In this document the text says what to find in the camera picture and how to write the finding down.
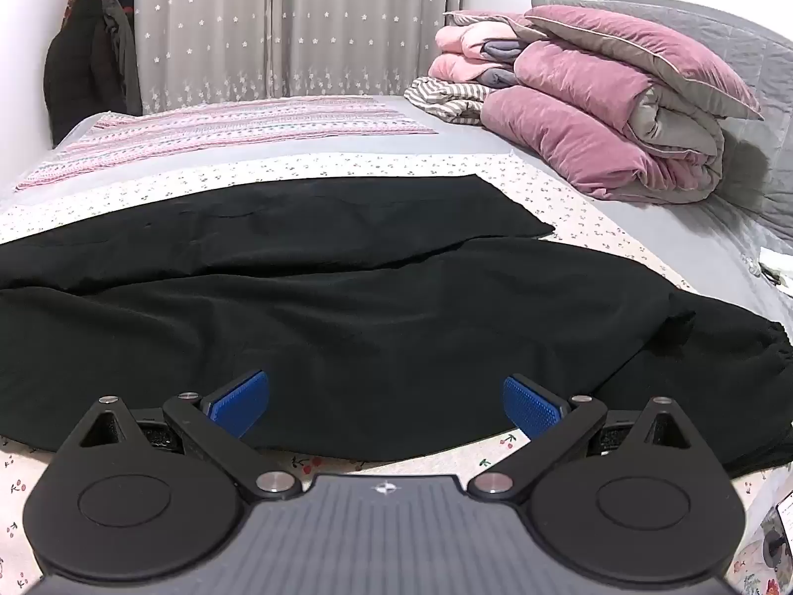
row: gray plastic body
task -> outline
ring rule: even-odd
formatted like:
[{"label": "gray plastic body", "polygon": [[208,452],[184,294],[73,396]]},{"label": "gray plastic body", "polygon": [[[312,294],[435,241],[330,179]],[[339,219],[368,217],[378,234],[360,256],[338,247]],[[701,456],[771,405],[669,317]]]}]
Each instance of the gray plastic body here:
[{"label": "gray plastic body", "polygon": [[[629,595],[549,557],[510,506],[470,499],[453,476],[324,476],[257,504],[236,536],[155,583],[53,576],[31,595]],[[637,590],[636,593],[647,593]],[[735,595],[710,579],[665,592]]]}]

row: blue pad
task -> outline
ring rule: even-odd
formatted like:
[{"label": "blue pad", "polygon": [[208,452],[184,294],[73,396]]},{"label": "blue pad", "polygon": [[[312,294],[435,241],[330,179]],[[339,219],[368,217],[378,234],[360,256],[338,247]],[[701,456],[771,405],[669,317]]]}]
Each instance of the blue pad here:
[{"label": "blue pad", "polygon": [[530,440],[562,420],[562,409],[510,376],[504,381],[502,402],[507,417]]},{"label": "blue pad", "polygon": [[259,371],[213,401],[207,417],[239,439],[267,411],[269,402],[270,382]]}]

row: folded pink towel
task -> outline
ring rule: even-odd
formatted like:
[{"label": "folded pink towel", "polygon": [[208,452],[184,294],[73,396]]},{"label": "folded pink towel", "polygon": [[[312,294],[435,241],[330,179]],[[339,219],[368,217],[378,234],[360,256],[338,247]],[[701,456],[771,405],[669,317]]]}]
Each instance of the folded pink towel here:
[{"label": "folded pink towel", "polygon": [[463,27],[460,38],[461,51],[467,58],[475,60],[497,61],[482,52],[482,47],[490,40],[517,40],[517,34],[506,22],[477,22]]},{"label": "folded pink towel", "polygon": [[512,69],[510,65],[502,65],[500,62],[474,60],[458,54],[441,54],[430,65],[429,75],[430,78],[447,82],[471,82],[495,67]]},{"label": "folded pink towel", "polygon": [[435,44],[444,54],[462,53],[462,35],[469,27],[441,27],[435,34]]}]

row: white floral sheet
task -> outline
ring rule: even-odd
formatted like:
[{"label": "white floral sheet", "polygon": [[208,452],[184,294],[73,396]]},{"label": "white floral sheet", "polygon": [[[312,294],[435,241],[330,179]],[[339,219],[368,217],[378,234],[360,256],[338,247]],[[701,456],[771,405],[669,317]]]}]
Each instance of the white floral sheet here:
[{"label": "white floral sheet", "polygon": [[[109,184],[40,204],[12,204],[0,215],[0,243],[90,216],[213,188],[264,180],[345,176],[463,176],[477,174],[524,205],[556,231],[548,239],[618,254],[649,266],[677,286],[693,290],[675,271],[628,236],[568,185],[514,154],[300,154],[201,166]],[[267,452],[305,484],[318,472],[380,475],[457,475],[462,484],[528,442],[521,431],[400,463],[370,464]],[[0,439],[0,595],[19,593],[41,573],[25,539],[22,508],[44,471],[48,453]],[[765,474],[735,481],[744,504]]]}]

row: curtain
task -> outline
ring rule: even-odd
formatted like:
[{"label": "curtain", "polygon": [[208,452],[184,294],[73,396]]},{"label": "curtain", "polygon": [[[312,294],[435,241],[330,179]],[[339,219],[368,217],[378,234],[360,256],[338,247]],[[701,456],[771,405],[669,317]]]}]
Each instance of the curtain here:
[{"label": "curtain", "polygon": [[144,111],[306,94],[398,94],[460,0],[136,0]]}]

